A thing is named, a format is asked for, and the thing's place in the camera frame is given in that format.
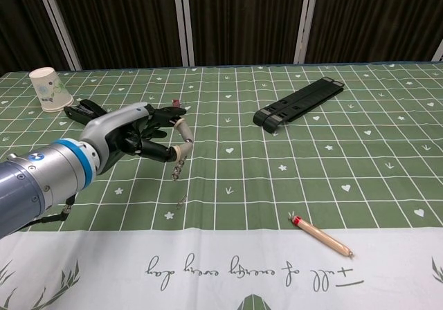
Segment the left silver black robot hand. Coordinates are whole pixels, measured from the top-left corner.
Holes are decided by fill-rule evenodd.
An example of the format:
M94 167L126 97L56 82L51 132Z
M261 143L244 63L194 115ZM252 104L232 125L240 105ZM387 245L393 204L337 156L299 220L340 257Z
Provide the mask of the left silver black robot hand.
M103 174L124 155L140 156L162 163L178 163L193 149L194 138L179 107L156 109L146 102L127 105L90 120L80 135L80 141L90 144L100 161L97 174ZM166 147L155 143L164 138L164 127L176 129L183 139L180 145Z

